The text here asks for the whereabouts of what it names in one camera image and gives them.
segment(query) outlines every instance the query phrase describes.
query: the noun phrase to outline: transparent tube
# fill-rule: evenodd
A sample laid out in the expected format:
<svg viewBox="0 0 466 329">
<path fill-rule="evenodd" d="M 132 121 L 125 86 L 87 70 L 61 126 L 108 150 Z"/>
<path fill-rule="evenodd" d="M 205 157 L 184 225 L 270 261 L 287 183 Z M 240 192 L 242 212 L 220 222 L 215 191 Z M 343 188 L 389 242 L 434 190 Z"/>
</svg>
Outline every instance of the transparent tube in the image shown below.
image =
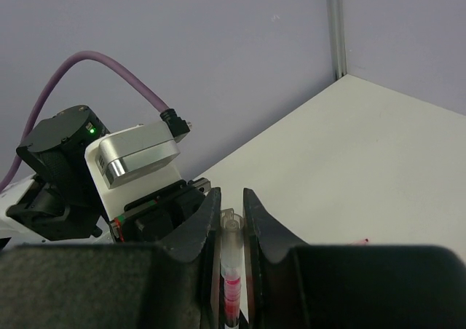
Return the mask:
<svg viewBox="0 0 466 329">
<path fill-rule="evenodd" d="M 233 209 L 222 210 L 220 267 L 224 278 L 225 329 L 239 327 L 243 224 Z"/>
</svg>

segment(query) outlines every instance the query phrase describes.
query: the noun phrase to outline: gray wall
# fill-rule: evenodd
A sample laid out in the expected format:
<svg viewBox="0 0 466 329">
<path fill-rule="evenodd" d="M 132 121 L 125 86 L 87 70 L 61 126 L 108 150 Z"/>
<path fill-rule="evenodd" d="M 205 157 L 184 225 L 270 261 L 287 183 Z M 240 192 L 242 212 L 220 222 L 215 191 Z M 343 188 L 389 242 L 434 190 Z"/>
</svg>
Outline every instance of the gray wall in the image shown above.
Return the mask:
<svg viewBox="0 0 466 329">
<path fill-rule="evenodd" d="M 0 175 L 42 87 L 81 49 L 123 63 L 193 123 L 177 159 L 186 178 L 332 82 L 325 0 L 0 0 L 0 12 Z M 79 103 L 113 131 L 158 119 L 93 62 L 65 76 L 42 117 Z"/>
<path fill-rule="evenodd" d="M 348 71 L 466 114 L 466 0 L 343 0 Z"/>
</svg>

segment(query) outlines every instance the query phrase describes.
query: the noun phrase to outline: black connector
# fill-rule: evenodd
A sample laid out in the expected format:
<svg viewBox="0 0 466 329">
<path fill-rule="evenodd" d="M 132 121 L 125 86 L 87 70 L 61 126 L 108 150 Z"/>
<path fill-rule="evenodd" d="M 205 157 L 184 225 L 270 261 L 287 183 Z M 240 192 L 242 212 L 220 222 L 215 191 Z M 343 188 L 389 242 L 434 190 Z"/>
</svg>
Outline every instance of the black connector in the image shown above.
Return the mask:
<svg viewBox="0 0 466 329">
<path fill-rule="evenodd" d="M 160 118 L 162 118 L 162 120 L 168 125 L 168 128 L 176 142 L 180 142 L 181 139 L 191 131 L 186 120 L 182 120 L 182 118 L 176 115 L 173 108 L 163 111 L 160 114 Z"/>
</svg>

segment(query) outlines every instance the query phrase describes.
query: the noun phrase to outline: white table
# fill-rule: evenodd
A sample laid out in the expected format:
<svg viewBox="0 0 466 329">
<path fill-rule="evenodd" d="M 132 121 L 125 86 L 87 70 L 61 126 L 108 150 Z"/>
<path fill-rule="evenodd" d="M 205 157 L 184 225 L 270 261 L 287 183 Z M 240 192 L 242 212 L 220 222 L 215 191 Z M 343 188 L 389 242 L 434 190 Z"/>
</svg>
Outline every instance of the white table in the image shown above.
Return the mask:
<svg viewBox="0 0 466 329">
<path fill-rule="evenodd" d="M 434 244 L 466 261 L 466 116 L 353 76 L 201 176 L 240 213 L 253 189 L 308 243 Z"/>
</svg>

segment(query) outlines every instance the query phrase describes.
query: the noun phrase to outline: purple cable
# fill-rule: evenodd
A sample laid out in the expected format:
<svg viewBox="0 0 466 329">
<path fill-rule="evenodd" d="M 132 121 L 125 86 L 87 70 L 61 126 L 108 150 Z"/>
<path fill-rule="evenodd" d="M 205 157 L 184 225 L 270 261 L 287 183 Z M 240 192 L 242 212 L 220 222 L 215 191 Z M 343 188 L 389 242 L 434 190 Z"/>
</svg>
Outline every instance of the purple cable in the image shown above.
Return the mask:
<svg viewBox="0 0 466 329">
<path fill-rule="evenodd" d="M 68 70 L 76 65 L 78 62 L 83 60 L 93 60 L 95 62 L 100 62 L 104 66 L 109 67 L 113 72 L 118 74 L 124 80 L 128 82 L 129 85 L 134 87 L 137 92 L 139 92 L 145 99 L 150 102 L 160 113 L 166 111 L 168 106 L 161 98 L 154 94 L 152 90 L 150 90 L 141 80 L 136 78 L 134 74 L 128 71 L 123 65 L 116 62 L 113 58 L 106 56 L 104 54 L 100 54 L 96 51 L 80 51 L 76 54 L 70 56 L 66 59 L 65 62 L 61 64 L 58 70 L 53 74 L 52 78 L 47 82 L 44 89 L 41 92 L 41 95 L 36 101 L 36 104 L 32 108 L 32 112 L 29 115 L 28 122 L 23 131 L 23 136 L 21 140 L 23 140 L 34 128 L 36 124 L 36 120 L 39 117 L 39 113 L 44 107 L 45 101 L 48 99 L 50 94 L 52 93 L 53 89 L 57 86 L 58 82 L 62 77 L 65 75 Z M 8 173 L 5 175 L 4 179 L 0 183 L 0 193 L 8 186 L 8 184 L 12 181 L 14 176 L 16 175 L 17 170 L 20 168 L 21 158 L 19 156 L 15 157 L 13 160 L 13 164 L 8 170 Z"/>
</svg>

